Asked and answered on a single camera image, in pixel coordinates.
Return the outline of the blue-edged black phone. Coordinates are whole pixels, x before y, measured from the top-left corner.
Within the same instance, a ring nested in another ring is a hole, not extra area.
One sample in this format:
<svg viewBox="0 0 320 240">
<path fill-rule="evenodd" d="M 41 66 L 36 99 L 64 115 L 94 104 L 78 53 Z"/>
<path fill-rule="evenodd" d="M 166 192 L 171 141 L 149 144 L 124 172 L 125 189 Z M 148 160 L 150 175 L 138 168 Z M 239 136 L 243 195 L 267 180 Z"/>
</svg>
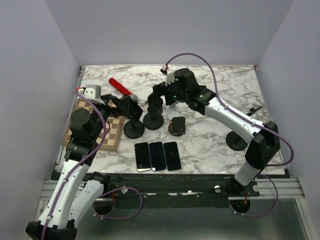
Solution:
<svg viewBox="0 0 320 240">
<path fill-rule="evenodd" d="M 167 168 L 164 147 L 162 142 L 150 143 L 149 154 L 152 171 L 162 171 Z"/>
</svg>

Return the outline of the black phone dark case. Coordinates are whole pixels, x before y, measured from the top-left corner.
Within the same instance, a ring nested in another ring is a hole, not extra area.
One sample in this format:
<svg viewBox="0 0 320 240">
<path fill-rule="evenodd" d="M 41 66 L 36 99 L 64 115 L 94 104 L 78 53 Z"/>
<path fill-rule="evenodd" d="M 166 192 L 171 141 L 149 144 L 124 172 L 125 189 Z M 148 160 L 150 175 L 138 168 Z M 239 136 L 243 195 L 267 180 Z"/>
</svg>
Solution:
<svg viewBox="0 0 320 240">
<path fill-rule="evenodd" d="M 165 161 L 168 171 L 181 169 L 181 160 L 176 142 L 166 142 L 163 144 Z"/>
</svg>

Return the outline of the pink-edged black phone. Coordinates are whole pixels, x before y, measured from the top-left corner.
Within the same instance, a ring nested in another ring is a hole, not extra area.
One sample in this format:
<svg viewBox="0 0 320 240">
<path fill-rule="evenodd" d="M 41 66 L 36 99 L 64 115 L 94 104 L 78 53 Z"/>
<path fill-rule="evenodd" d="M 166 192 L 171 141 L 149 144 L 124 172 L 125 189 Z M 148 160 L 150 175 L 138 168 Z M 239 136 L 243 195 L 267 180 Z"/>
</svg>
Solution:
<svg viewBox="0 0 320 240">
<path fill-rule="evenodd" d="M 136 143 L 134 145 L 136 169 L 138 172 L 152 169 L 149 144 L 147 142 Z"/>
</svg>

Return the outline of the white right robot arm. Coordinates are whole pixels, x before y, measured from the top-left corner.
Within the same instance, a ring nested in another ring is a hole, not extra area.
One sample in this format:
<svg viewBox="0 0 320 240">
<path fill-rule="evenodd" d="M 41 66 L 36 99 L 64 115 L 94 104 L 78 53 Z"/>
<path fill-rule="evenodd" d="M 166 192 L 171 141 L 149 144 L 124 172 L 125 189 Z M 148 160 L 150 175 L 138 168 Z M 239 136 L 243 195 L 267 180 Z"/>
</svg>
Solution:
<svg viewBox="0 0 320 240">
<path fill-rule="evenodd" d="M 147 101 L 143 124 L 149 130 L 157 130 L 164 124 L 163 105 L 185 103 L 191 110 L 222 123 L 248 144 L 245 163 L 230 183 L 230 191 L 236 196 L 247 192 L 248 184 L 280 150 L 278 126 L 274 122 L 263 123 L 228 105 L 218 93 L 198 84 L 188 68 L 166 74 L 164 82 L 152 87 Z"/>
</svg>

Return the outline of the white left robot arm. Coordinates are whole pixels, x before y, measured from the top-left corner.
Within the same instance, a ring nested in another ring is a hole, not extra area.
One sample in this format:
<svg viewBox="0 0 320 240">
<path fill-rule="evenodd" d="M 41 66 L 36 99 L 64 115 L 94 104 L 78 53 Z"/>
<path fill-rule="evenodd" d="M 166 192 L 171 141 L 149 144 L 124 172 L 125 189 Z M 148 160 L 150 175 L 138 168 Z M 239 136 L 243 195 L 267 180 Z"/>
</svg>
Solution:
<svg viewBox="0 0 320 240">
<path fill-rule="evenodd" d="M 111 94 L 96 97 L 79 93 L 78 97 L 93 110 L 80 108 L 70 116 L 71 139 L 62 172 L 44 211 L 38 220 L 29 222 L 25 230 L 33 240 L 74 240 L 80 221 L 94 201 L 107 197 L 111 191 L 107 177 L 95 173 L 84 190 L 77 193 L 102 145 L 97 142 L 99 135 L 106 134 L 110 128 L 108 118 L 128 118 L 136 102 L 129 96 L 117 98 Z"/>
</svg>

